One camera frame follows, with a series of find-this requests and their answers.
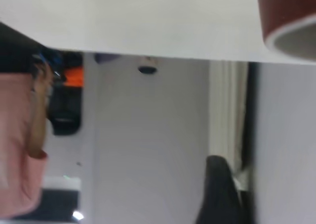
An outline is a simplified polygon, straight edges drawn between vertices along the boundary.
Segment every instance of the pink shirt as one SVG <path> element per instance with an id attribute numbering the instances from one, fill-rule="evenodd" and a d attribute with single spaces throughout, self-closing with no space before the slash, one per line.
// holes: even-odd
<path id="1" fill-rule="evenodd" d="M 34 159 L 26 152 L 31 87 L 31 75 L 0 74 L 0 218 L 28 213 L 40 200 L 47 155 Z"/>

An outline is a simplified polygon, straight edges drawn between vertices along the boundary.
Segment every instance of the white curtain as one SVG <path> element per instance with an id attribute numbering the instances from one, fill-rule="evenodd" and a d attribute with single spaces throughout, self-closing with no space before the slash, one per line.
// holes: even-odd
<path id="1" fill-rule="evenodd" d="M 210 61 L 209 155 L 226 158 L 233 174 L 241 167 L 247 75 L 247 62 Z"/>

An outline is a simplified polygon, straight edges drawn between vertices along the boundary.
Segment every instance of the red cup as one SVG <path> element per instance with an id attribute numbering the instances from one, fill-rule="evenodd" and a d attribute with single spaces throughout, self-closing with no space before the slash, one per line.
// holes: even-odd
<path id="1" fill-rule="evenodd" d="M 266 46 L 316 61 L 316 0 L 259 0 Z"/>

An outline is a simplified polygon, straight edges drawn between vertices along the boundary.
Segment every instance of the hand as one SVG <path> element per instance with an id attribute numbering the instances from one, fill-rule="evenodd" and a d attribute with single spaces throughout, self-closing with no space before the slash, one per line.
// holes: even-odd
<path id="1" fill-rule="evenodd" d="M 47 89 L 53 82 L 53 73 L 47 63 L 36 65 L 38 74 L 34 80 L 34 91 L 38 94 L 46 95 Z"/>

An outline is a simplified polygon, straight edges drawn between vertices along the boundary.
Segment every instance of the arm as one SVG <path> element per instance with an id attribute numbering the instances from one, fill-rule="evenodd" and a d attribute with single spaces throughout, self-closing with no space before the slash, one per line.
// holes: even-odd
<path id="1" fill-rule="evenodd" d="M 47 158 L 42 148 L 46 135 L 46 91 L 52 81 L 52 72 L 48 65 L 45 67 L 46 73 L 38 67 L 39 73 L 34 81 L 34 114 L 26 143 L 26 156 L 21 167 L 21 201 L 25 211 L 32 210 L 39 201 Z"/>
<path id="2" fill-rule="evenodd" d="M 27 143 L 28 155 L 35 159 L 42 158 L 42 148 L 46 136 L 46 91 L 52 81 L 52 72 L 46 64 L 46 73 L 39 68 L 39 73 L 34 83 L 35 104 L 34 116 L 30 129 L 29 141 Z"/>

